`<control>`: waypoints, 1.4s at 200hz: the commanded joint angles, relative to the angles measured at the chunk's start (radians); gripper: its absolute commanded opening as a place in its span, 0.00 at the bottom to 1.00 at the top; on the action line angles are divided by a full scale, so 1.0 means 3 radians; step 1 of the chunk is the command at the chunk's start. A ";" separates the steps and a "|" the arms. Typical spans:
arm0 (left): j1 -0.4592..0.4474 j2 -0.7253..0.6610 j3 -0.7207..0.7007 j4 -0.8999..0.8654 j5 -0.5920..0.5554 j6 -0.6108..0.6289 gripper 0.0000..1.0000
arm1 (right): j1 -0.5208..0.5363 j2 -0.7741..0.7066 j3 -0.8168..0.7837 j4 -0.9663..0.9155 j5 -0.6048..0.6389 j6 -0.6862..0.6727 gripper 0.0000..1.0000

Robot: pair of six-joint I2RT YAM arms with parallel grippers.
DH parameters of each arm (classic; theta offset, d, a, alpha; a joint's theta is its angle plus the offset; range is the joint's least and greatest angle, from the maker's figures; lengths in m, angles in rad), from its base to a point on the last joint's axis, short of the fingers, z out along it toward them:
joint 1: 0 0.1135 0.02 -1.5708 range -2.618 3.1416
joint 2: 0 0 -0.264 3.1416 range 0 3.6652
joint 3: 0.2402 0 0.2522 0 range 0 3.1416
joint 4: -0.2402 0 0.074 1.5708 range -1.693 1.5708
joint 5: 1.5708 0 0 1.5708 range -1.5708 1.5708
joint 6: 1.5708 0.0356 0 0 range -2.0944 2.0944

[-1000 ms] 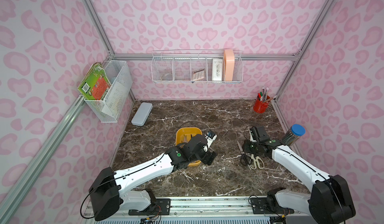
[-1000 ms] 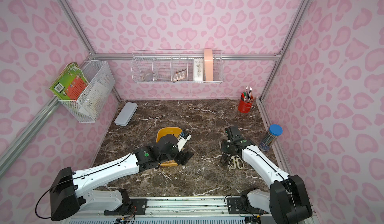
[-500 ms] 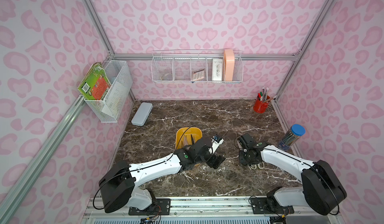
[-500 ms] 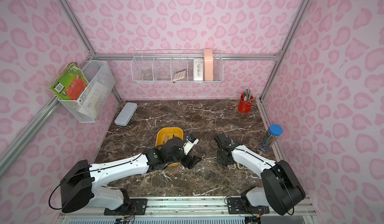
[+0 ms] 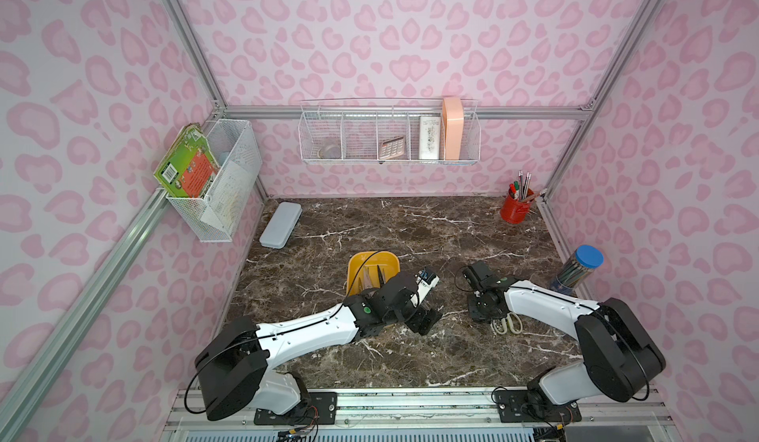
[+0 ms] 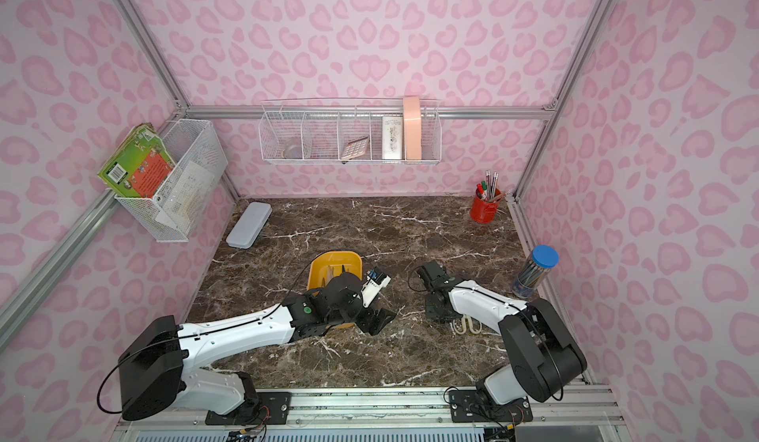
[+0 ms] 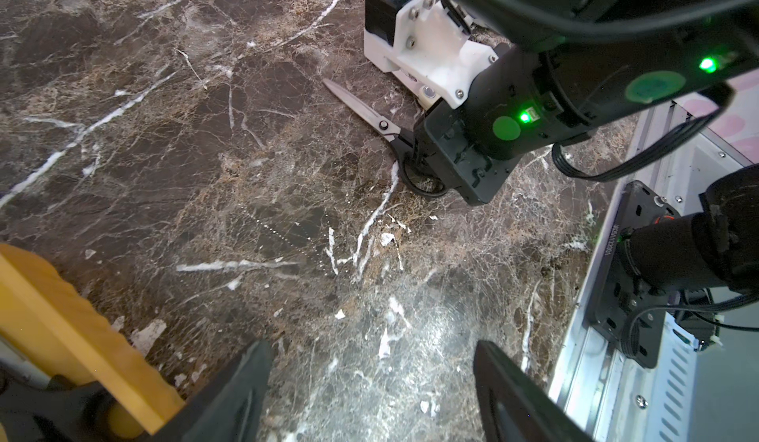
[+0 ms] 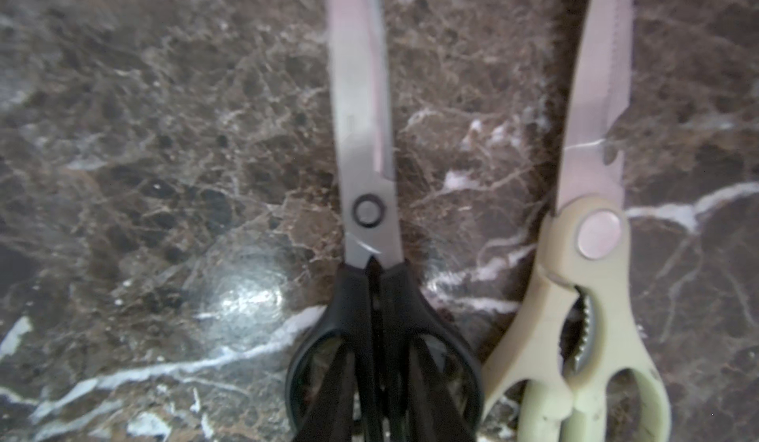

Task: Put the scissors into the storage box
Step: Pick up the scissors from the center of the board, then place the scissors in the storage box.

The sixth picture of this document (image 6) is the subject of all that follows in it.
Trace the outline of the cream handled scissors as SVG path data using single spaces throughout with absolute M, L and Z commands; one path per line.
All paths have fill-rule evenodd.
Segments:
M 464 315 L 463 317 L 460 317 L 459 319 L 455 319 L 454 321 L 450 322 L 450 328 L 451 331 L 455 335 L 465 335 L 465 334 L 480 334 L 482 333 L 482 324 L 479 321 L 476 321 L 469 315 Z

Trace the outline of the yellow plastic storage box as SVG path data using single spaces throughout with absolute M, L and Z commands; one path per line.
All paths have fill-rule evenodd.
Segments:
M 363 264 L 356 252 L 329 251 L 312 262 L 306 295 L 319 319 L 315 335 L 353 325 L 365 309 L 363 284 Z

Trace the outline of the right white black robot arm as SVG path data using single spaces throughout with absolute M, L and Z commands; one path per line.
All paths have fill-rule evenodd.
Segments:
M 425 291 L 425 312 L 438 323 L 471 317 L 499 333 L 508 364 L 480 382 L 478 390 L 498 406 L 531 398 L 546 402 L 587 369 L 569 329 L 545 299 L 527 302 L 449 275 L 435 261 L 416 269 Z

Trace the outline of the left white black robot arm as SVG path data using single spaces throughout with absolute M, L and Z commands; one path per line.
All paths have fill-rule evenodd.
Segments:
M 322 337 L 350 323 L 376 335 L 395 318 L 395 313 L 373 306 L 389 283 L 389 275 L 377 269 L 365 279 L 344 272 L 322 288 L 288 295 L 280 304 L 248 315 L 183 325 L 171 315 L 159 317 L 116 364 L 122 404 L 118 414 L 136 421 L 168 408 L 189 408 L 204 410 L 208 422 L 215 424 L 249 422 L 261 406 L 251 376 L 213 372 L 211 363 L 261 347 Z

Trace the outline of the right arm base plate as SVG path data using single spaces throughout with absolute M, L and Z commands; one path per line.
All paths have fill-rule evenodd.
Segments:
M 534 420 L 533 410 L 525 398 L 496 404 L 484 391 L 450 387 L 444 392 L 454 423 L 493 422 L 518 425 Z

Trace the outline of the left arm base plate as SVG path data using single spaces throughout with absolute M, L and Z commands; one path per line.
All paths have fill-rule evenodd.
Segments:
M 291 392 L 258 393 L 254 402 L 247 400 L 226 416 L 208 412 L 205 425 L 246 427 L 255 427 L 260 424 L 285 425 L 291 409 L 292 396 Z

